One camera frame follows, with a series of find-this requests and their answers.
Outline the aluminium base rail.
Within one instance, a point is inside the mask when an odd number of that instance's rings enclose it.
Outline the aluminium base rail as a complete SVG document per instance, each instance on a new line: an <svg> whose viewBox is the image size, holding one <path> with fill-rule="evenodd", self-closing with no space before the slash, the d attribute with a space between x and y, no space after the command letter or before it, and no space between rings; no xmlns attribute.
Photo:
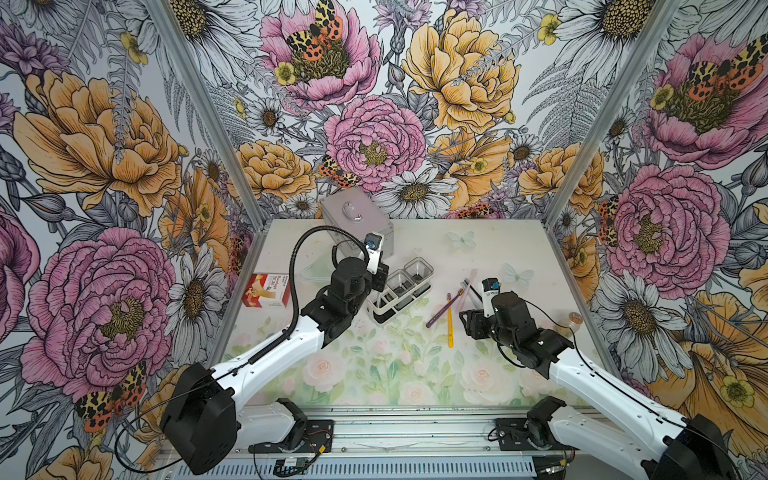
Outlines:
<svg viewBox="0 0 768 480"><path fill-rule="evenodd" d="M306 408L308 432L293 451L237 446L205 479L619 479L621 473L569 447L500 445L494 428L520 426L521 407Z"/></svg>

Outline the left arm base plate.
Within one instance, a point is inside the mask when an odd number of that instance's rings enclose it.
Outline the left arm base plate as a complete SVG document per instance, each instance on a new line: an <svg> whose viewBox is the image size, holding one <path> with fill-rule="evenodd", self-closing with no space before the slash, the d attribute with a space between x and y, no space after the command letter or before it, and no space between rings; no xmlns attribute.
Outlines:
<svg viewBox="0 0 768 480"><path fill-rule="evenodd" d="M324 452L332 450L335 421L310 419L294 426L284 440L261 443L248 447L251 454L307 454L314 455L322 446Z"/></svg>

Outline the yellow toothbrush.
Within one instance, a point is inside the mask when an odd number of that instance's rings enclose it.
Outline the yellow toothbrush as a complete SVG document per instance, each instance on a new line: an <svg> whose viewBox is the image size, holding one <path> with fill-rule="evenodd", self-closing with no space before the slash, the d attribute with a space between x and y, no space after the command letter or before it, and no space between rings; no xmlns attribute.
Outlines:
<svg viewBox="0 0 768 480"><path fill-rule="evenodd" d="M453 313L452 304L454 296L451 293L447 294L447 310L446 310L446 328L447 328L447 345L449 349L454 348L454 332L453 332Z"/></svg>

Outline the red bandage box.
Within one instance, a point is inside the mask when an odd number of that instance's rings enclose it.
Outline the red bandage box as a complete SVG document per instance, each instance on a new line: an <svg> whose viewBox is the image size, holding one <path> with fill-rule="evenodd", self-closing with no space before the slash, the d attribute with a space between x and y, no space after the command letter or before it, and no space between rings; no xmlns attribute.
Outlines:
<svg viewBox="0 0 768 480"><path fill-rule="evenodd" d="M286 307L290 297L288 274L254 273L242 296L242 303L249 308L279 308Z"/></svg>

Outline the black toothbrush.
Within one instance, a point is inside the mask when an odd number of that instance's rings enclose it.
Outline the black toothbrush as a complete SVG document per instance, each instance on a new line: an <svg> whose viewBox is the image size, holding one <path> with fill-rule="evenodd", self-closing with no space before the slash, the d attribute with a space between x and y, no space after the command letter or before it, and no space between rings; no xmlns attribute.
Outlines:
<svg viewBox="0 0 768 480"><path fill-rule="evenodd" d="M482 298L478 291L469 283L467 279L464 279L462 282L462 287L466 290L467 297L471 299L474 303L482 303Z"/></svg>

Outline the white clear toothbrush holder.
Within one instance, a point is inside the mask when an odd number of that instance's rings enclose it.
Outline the white clear toothbrush holder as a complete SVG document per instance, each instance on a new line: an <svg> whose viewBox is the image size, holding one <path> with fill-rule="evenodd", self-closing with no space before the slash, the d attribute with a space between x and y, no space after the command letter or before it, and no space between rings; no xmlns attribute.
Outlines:
<svg viewBox="0 0 768 480"><path fill-rule="evenodd" d="M434 268L422 257L409 261L403 268L391 272L384 290L371 297L366 304L369 317L384 324L426 298L431 290Z"/></svg>

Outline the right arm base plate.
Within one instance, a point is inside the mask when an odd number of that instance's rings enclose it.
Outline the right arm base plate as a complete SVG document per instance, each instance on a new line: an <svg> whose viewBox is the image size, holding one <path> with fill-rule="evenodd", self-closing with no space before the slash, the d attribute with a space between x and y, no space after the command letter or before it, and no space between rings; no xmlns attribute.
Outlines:
<svg viewBox="0 0 768 480"><path fill-rule="evenodd" d="M541 438L539 431L529 429L526 418L495 419L492 438L504 452L547 451L552 448L552 443L546 437Z"/></svg>

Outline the silver aluminium first aid case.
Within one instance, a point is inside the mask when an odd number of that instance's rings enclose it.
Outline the silver aluminium first aid case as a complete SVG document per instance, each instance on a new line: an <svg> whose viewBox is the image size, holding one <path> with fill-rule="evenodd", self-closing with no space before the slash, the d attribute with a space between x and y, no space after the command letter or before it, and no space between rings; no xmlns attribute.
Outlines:
<svg viewBox="0 0 768 480"><path fill-rule="evenodd" d="M368 233L381 234L382 257L394 254L393 224L362 189L354 187L329 195L320 201L320 207L326 224L348 231L361 241Z"/></svg>

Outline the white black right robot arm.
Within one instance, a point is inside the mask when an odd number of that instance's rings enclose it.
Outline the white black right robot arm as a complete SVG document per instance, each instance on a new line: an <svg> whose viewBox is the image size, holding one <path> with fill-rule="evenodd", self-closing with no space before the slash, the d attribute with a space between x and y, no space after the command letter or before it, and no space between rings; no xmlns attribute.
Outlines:
<svg viewBox="0 0 768 480"><path fill-rule="evenodd" d="M613 377L588 359L573 336L536 325L532 303L497 279L483 282L480 309L461 312L468 336L495 342L515 367L537 373L587 401L603 415L589 418L565 401L546 396L526 415L523 428L498 422L497 440L525 442L537 450L570 447L633 479L738 479L723 434L703 415L669 409Z"/></svg>

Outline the purple toothbrush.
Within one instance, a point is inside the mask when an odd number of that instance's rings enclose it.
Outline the purple toothbrush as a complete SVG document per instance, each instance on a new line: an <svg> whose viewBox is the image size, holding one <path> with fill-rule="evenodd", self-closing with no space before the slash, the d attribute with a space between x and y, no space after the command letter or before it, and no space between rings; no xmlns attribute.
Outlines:
<svg viewBox="0 0 768 480"><path fill-rule="evenodd" d="M451 309L453 304L464 297L465 290L460 289L453 297L451 297L447 303L442 306L426 323L427 328L431 328L448 310Z"/></svg>

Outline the pink toothbrush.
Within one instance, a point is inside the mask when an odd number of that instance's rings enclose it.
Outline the pink toothbrush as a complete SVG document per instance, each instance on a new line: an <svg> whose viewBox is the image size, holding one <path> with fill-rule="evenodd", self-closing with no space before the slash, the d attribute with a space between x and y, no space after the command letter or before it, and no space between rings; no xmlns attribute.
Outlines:
<svg viewBox="0 0 768 480"><path fill-rule="evenodd" d="M461 285L463 288L463 293L461 295L461 298L457 301L457 309L459 312L467 310L467 309L479 309L482 304L481 300L479 299L477 292L474 289L473 282L477 275L478 270L472 269L469 273L469 276L465 278Z"/></svg>

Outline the aluminium frame post right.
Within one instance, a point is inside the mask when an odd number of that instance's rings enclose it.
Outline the aluminium frame post right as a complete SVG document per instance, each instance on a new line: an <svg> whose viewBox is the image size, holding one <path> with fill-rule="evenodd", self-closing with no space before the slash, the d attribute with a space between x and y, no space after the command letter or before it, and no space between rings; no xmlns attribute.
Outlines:
<svg viewBox="0 0 768 480"><path fill-rule="evenodd" d="M558 188L558 192L546 211L546 217L543 220L543 226L546 229L554 227L560 212L575 193L575 189L597 153L611 121L621 109L620 102L630 93L647 62L656 55L658 44L671 24L680 4L681 1L657 1L651 10L646 26L641 30L626 64L618 69L613 86L601 104L571 168L566 173L562 185Z"/></svg>

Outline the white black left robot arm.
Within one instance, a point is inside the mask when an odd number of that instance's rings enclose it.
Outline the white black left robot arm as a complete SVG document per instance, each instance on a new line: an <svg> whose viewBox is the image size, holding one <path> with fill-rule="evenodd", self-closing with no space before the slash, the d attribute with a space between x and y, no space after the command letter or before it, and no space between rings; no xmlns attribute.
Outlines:
<svg viewBox="0 0 768 480"><path fill-rule="evenodd" d="M388 273L384 263L345 258L328 285L293 309L284 330L229 361L210 369L195 364L182 373L161 429L193 474L210 471L234 449L301 445L308 420L292 401L281 398L251 415L243 408L282 372L343 334L369 294L383 291Z"/></svg>

